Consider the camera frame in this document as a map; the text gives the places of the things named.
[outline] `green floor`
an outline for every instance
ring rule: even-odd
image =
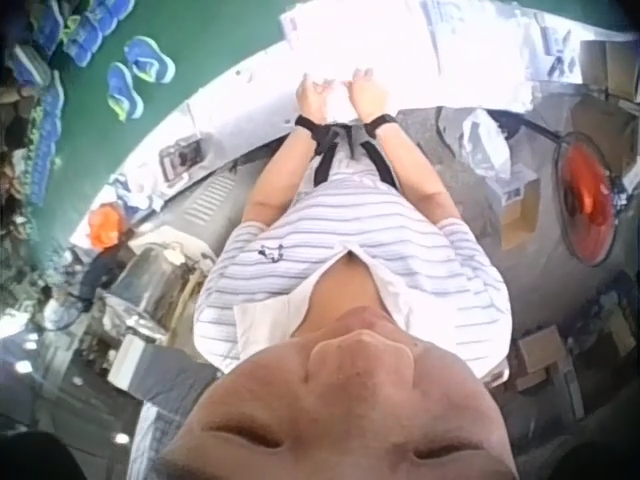
[[[46,205],[35,209],[36,258],[44,262],[66,245],[109,175],[129,152],[198,88],[249,55],[282,38],[278,17],[291,0],[138,0],[131,15],[109,36],[89,66],[54,59],[67,92],[61,165],[52,173]],[[623,30],[613,0],[525,0],[524,6],[554,10],[576,20]],[[169,85],[136,81],[145,102],[139,120],[121,124],[106,102],[106,72],[123,61],[123,46],[135,35],[154,38],[177,65]]]

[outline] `hand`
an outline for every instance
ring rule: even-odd
[[[369,123],[387,113],[387,90],[373,78],[373,70],[356,70],[353,80],[346,82],[349,99],[362,123]]]
[[[324,125],[327,123],[327,98],[331,93],[333,83],[312,82],[308,75],[302,79],[302,83],[296,92],[300,113],[309,120]]]

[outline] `black strap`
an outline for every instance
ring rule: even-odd
[[[337,143],[332,143],[327,148],[327,151],[324,153],[322,158],[320,159],[320,163],[316,167],[316,171],[313,174],[313,187],[319,187],[327,180],[329,180],[329,173],[331,173],[331,166],[333,165],[333,159],[336,156],[336,150],[338,149]]]
[[[396,184],[396,179],[393,176],[391,167],[384,159],[382,153],[380,153],[380,150],[378,150],[377,147],[371,142],[363,142],[360,144],[360,146],[367,154],[367,157],[369,157],[369,160],[371,160],[371,163],[373,163],[373,166],[376,167],[380,180],[383,183],[389,185],[391,188],[398,190],[398,185]]]
[[[385,113],[380,115],[379,117],[374,118],[369,123],[364,124],[364,131],[367,132],[370,138],[375,140],[376,132],[382,125],[386,125],[387,123],[398,123],[396,118],[393,115],[389,115]]]
[[[318,125],[304,115],[298,115],[295,125],[311,133],[311,138],[316,142],[316,150],[314,152],[316,156],[325,153],[338,138],[338,132],[331,128],[331,125]]]

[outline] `red fan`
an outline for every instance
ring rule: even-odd
[[[616,232],[611,172],[598,146],[578,132],[560,139],[554,161],[565,243],[582,263],[596,266],[609,255]]]

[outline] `blue slipper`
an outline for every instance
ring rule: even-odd
[[[62,122],[60,121],[60,117],[53,112],[45,112],[38,130],[40,131],[38,145],[55,145],[62,136]]]
[[[147,82],[169,83],[176,74],[176,64],[149,37],[132,38],[124,55],[133,73]]]
[[[114,17],[118,20],[124,20],[124,18],[131,13],[133,7],[136,6],[135,0],[101,0]]]
[[[67,20],[69,30],[64,33],[65,42],[75,41],[80,43],[91,53],[96,53],[102,45],[102,32],[100,28],[86,14],[74,15]]]
[[[42,206],[44,204],[51,166],[55,156],[56,146],[53,143],[42,142],[36,146],[33,152],[29,200],[35,205]]]
[[[16,45],[8,65],[20,86],[43,88],[51,83],[51,69],[31,45]]]
[[[51,83],[47,89],[42,92],[42,95],[40,96],[40,104],[44,108],[45,112],[53,113],[57,117],[60,117],[62,114],[62,107],[64,106],[64,89],[62,88],[62,82],[60,81],[60,72],[57,70],[53,71]]]
[[[133,88],[133,77],[121,63],[112,63],[107,72],[109,93],[107,101],[118,114],[121,122],[140,118],[144,112],[144,102]]]
[[[80,42],[75,40],[67,40],[62,47],[79,67],[86,67],[91,61],[92,53],[87,50]]]
[[[87,10],[89,19],[98,26],[103,36],[109,35],[116,29],[118,18],[102,2],[95,2]]]
[[[53,55],[53,51],[62,38],[63,30],[64,19],[60,13],[58,0],[46,0],[43,13],[34,25],[33,39],[42,47],[47,59]]]

